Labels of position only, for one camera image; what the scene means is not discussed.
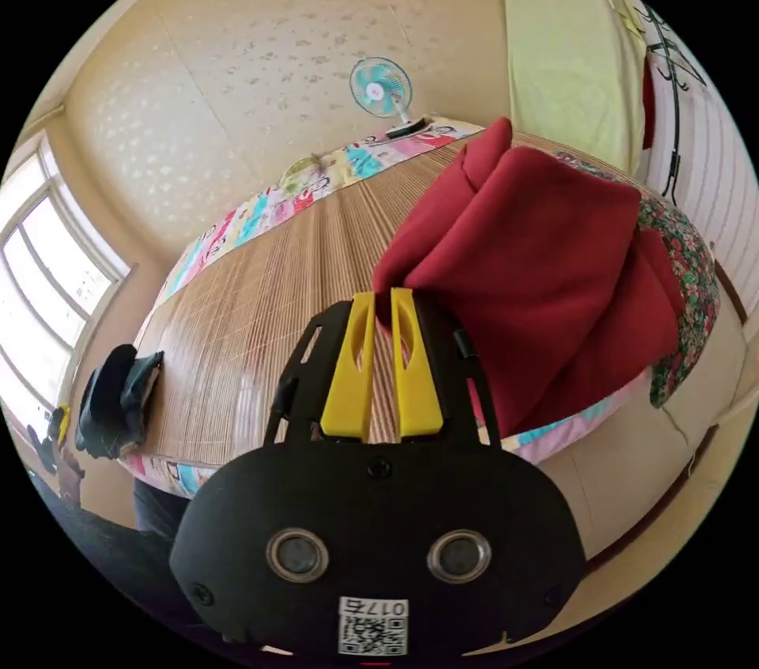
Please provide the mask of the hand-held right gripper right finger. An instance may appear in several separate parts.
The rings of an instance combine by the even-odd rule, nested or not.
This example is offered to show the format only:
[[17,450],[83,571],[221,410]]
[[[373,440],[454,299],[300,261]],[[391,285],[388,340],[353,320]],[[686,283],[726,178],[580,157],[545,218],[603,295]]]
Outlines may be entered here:
[[410,289],[391,290],[391,336],[398,437],[433,437],[443,428],[444,420]]

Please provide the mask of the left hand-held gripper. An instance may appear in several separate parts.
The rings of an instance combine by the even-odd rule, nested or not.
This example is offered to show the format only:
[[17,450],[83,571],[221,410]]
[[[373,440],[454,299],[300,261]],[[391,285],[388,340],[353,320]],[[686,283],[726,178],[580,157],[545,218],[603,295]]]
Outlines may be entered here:
[[66,440],[69,426],[70,407],[60,405],[50,414],[47,435],[43,439],[38,437],[32,425],[26,427],[30,443],[48,474],[58,472],[59,442]]

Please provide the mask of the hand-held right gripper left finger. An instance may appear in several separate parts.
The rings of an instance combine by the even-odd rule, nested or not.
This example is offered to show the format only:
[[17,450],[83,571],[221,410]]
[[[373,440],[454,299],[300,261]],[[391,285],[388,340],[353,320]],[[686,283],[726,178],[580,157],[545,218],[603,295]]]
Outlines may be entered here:
[[320,418],[325,437],[367,440],[372,416],[375,294],[356,293],[350,303],[330,389]]

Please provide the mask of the person's left hand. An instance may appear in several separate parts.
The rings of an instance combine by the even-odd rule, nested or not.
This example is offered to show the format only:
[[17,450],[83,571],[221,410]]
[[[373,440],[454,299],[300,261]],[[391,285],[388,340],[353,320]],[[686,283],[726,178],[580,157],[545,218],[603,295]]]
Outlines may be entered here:
[[81,505],[81,483],[85,471],[67,445],[57,446],[54,452],[59,496],[73,505]]

